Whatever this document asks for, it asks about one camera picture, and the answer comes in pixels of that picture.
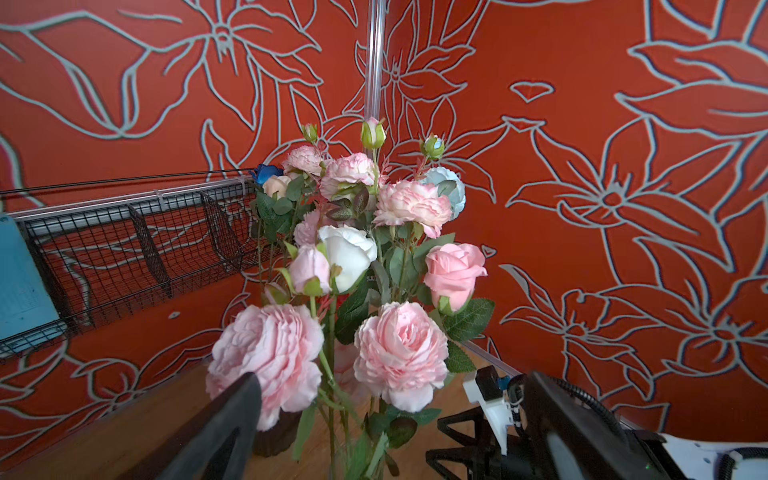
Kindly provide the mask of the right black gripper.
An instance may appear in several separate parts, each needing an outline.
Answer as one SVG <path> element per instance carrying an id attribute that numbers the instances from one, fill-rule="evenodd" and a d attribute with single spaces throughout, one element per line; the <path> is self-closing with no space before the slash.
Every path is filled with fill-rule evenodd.
<path id="1" fill-rule="evenodd" d="M 459 479 L 449 464 L 466 468 L 468 479 L 527 479 L 528 442 L 518 435 L 507 434 L 507 453 L 486 420 L 482 409 L 469 410 L 439 418 L 438 430 L 458 446 L 433 449 L 425 453 L 426 463 L 442 479 Z"/>

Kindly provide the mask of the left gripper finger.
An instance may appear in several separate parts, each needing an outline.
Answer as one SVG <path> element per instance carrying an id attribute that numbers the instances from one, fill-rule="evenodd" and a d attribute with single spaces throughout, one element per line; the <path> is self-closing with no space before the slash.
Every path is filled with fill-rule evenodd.
<path id="1" fill-rule="evenodd" d="M 242 375 L 121 479 L 241 479 L 261 413 L 261 387 Z"/>

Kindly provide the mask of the brown ribbed glass vase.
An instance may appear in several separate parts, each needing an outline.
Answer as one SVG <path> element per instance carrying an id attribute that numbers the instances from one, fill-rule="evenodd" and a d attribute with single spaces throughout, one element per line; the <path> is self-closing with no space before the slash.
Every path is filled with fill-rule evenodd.
<path id="1" fill-rule="evenodd" d="M 256 434 L 252 445 L 253 454 L 269 458 L 287 451 L 297 437 L 301 416 L 301 412 L 281 412 L 274 427 Z"/>

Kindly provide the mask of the two pink peony stem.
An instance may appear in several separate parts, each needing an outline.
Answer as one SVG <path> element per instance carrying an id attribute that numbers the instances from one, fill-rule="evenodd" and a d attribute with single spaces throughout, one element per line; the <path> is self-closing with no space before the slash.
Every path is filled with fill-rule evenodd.
<path id="1" fill-rule="evenodd" d="M 212 349 L 206 392 L 216 398 L 246 374 L 261 386 L 258 431 L 276 431 L 282 417 L 301 416 L 304 430 L 322 415 L 333 447 L 333 479 L 374 479 L 389 453 L 437 416 L 431 403 L 451 375 L 474 364 L 424 308 L 389 303 L 363 319 L 349 344 L 334 338 L 341 319 L 324 320 L 305 305 L 248 306 Z"/>

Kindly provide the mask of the single pink rose stem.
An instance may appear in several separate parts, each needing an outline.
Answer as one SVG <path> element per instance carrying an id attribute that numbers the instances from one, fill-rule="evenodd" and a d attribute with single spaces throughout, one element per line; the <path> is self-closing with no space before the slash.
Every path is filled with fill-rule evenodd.
<path id="1" fill-rule="evenodd" d="M 478 338 L 496 306 L 492 300 L 474 297 L 477 280 L 488 275 L 480 248 L 469 243 L 436 246 L 425 263 L 424 283 L 447 335 L 458 342 Z"/>

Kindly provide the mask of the single white rose stem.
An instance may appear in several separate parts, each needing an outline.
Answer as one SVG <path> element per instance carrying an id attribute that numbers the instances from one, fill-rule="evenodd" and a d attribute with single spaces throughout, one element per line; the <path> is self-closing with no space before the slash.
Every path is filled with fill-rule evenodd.
<path id="1" fill-rule="evenodd" d="M 365 231 L 328 225 L 318 230 L 318 238 L 326 247 L 330 265 L 341 269 L 335 277 L 339 294 L 351 290 L 377 259 L 377 245 Z"/>

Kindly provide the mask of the cream peach rose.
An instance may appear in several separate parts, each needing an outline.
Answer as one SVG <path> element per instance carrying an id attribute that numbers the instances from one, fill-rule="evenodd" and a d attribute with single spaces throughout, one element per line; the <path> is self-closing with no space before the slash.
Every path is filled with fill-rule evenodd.
<path id="1" fill-rule="evenodd" d="M 287 194 L 287 189 L 292 178 L 288 175 L 273 175 L 267 179 L 262 188 L 263 192 L 274 200 L 284 198 Z"/>

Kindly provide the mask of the blue rose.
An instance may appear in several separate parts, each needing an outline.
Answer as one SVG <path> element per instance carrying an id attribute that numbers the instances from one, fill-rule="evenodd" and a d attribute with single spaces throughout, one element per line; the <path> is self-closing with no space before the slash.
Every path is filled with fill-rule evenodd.
<path id="1" fill-rule="evenodd" d="M 253 181 L 263 186 L 273 176 L 282 176 L 284 170 L 276 165 L 260 164 L 255 169 L 250 170 Z"/>

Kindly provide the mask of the pink carnation spray stem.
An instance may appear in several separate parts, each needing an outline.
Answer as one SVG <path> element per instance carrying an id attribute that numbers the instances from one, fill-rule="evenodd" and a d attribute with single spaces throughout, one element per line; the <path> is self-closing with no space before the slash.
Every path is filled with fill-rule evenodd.
<path id="1" fill-rule="evenodd" d="M 323 156 L 318 149 L 319 135 L 315 124 L 303 124 L 300 127 L 305 145 L 291 150 L 282 168 L 285 172 L 302 172 L 319 178 L 322 175 Z"/>

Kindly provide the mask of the pale blue white flower stem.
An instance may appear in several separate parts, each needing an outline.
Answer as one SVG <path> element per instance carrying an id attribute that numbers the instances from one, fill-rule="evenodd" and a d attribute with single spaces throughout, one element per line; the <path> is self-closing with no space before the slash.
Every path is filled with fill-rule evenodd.
<path id="1" fill-rule="evenodd" d="M 450 202 L 452 220 L 456 220 L 466 206 L 465 185 L 458 173 L 444 166 L 434 166 L 444 154 L 446 144 L 437 135 L 430 135 L 420 142 L 422 159 L 418 164 L 415 179 L 422 184 L 433 184 L 440 196 Z"/>

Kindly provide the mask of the pink peach rose stem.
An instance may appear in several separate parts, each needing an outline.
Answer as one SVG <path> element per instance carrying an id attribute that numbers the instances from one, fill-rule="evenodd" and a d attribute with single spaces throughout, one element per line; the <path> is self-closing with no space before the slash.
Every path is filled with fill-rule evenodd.
<path id="1" fill-rule="evenodd" d="M 353 153 L 325 163 L 320 176 L 319 192 L 332 202 L 353 201 L 374 203 L 372 224 L 398 227 L 416 223 L 429 238 L 436 238 L 442 227 L 452 221 L 448 198 L 440 196 L 433 184 L 415 179 L 388 181 L 375 156 L 386 140 L 383 123 L 375 118 L 363 122 L 361 144 L 370 152 Z"/>

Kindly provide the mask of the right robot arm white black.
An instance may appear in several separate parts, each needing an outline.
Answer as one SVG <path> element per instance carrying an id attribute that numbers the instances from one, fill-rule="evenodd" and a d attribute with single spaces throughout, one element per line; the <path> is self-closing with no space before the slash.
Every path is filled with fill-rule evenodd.
<path id="1" fill-rule="evenodd" d="M 430 450 L 444 479 L 764 479 L 767 445 L 705 442 L 627 429 L 592 395 L 535 372 L 465 377 L 471 409 L 438 420 L 456 447 Z"/>

